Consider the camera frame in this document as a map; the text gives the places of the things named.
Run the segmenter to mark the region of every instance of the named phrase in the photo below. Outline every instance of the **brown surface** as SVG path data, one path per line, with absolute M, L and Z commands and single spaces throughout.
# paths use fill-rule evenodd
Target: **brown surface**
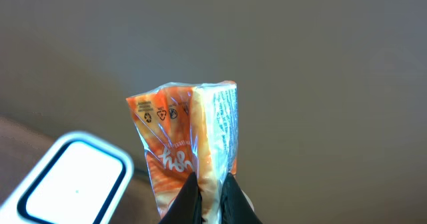
M 0 117 L 0 203 L 53 144 L 18 123 Z M 159 215 L 147 181 L 133 178 L 110 223 L 157 223 Z

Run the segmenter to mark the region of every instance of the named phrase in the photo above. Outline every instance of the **plastic packaging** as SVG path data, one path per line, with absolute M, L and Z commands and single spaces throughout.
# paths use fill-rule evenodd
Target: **plastic packaging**
M 145 149 L 160 216 L 195 171 L 202 217 L 209 224 L 219 223 L 224 179 L 229 172 L 236 174 L 236 84 L 168 83 L 127 102 Z

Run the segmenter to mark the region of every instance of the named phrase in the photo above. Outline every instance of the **orange plastic wrapper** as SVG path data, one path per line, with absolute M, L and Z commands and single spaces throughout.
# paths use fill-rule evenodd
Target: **orange plastic wrapper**
M 219 223 L 222 184 L 227 173 L 236 174 L 236 84 L 168 83 L 127 102 L 145 149 L 160 216 L 195 171 L 202 217 L 206 223 Z

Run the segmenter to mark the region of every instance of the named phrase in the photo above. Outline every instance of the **gray surface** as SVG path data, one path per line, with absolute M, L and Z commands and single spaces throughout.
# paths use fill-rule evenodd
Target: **gray surface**
M 143 152 L 124 98 L 233 79 L 265 223 L 425 222 L 427 0 L 0 0 L 0 110 Z

